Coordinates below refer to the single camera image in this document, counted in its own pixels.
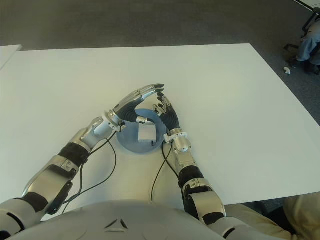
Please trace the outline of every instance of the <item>metal joint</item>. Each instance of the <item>metal joint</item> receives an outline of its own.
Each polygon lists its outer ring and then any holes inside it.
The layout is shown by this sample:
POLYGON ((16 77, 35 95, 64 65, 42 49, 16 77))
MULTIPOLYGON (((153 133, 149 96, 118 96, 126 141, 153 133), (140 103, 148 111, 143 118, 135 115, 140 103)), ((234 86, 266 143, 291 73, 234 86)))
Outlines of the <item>metal joint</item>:
POLYGON ((213 191, 210 183, 205 178, 194 178, 194 179, 191 179, 191 180, 187 181, 185 183, 185 185, 183 186, 183 188, 182 188, 182 192, 183 193, 185 192, 186 186, 188 186, 188 185, 190 186, 191 189, 196 189, 196 188, 199 188, 199 187, 208 187, 213 191))

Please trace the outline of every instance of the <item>small white cube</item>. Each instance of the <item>small white cube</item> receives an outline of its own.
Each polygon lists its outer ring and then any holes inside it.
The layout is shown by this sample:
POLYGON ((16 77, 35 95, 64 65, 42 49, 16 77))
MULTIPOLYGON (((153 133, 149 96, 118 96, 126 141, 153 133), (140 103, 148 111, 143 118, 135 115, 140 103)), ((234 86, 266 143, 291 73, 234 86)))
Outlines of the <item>small white cube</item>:
POLYGON ((145 125, 139 123, 139 143, 156 143, 157 131, 156 125, 145 125))

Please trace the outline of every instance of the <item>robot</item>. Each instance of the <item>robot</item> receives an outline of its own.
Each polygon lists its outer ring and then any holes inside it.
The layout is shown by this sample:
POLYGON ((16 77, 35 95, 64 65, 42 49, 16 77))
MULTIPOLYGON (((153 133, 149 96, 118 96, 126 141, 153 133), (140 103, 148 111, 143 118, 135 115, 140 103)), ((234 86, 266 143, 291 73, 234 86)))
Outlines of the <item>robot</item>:
POLYGON ((224 204, 204 178, 191 154, 191 143, 178 116, 162 93, 163 84, 133 91, 109 112, 81 129, 26 185, 22 197, 0 204, 0 239, 12 240, 276 240, 241 220, 227 216, 224 204), (135 108, 157 94, 153 110, 167 127, 164 139, 172 143, 174 170, 182 192, 184 211, 151 201, 119 200, 93 204, 47 221, 66 203, 72 180, 95 146, 124 121, 154 124, 135 108))

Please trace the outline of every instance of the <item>person's leg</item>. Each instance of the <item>person's leg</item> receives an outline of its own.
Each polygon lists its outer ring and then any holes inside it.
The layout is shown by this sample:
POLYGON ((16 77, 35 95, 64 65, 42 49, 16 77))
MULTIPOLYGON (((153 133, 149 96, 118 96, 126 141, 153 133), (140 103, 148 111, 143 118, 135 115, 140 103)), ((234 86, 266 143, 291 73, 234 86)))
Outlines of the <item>person's leg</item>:
POLYGON ((290 232, 279 227, 269 218, 242 204, 226 205, 225 210, 228 217, 237 218, 263 234, 285 240, 299 239, 296 235, 292 235, 290 232))
POLYGON ((312 51, 320 42, 320 34, 316 32, 308 32, 308 34, 301 40, 301 44, 296 55, 299 62, 309 60, 312 51))
POLYGON ((302 239, 320 240, 320 192, 288 197, 283 209, 302 239))

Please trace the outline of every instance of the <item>beige pants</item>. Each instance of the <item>beige pants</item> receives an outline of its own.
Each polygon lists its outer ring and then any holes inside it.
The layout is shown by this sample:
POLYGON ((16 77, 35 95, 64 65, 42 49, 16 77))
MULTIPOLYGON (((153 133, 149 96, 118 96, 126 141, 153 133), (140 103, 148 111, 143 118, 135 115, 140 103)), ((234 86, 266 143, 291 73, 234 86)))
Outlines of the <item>beige pants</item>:
POLYGON ((285 240, 320 240, 320 192, 292 196, 284 200, 285 215, 297 234, 283 230, 272 220, 242 205, 227 205, 228 216, 235 217, 259 232, 285 240))

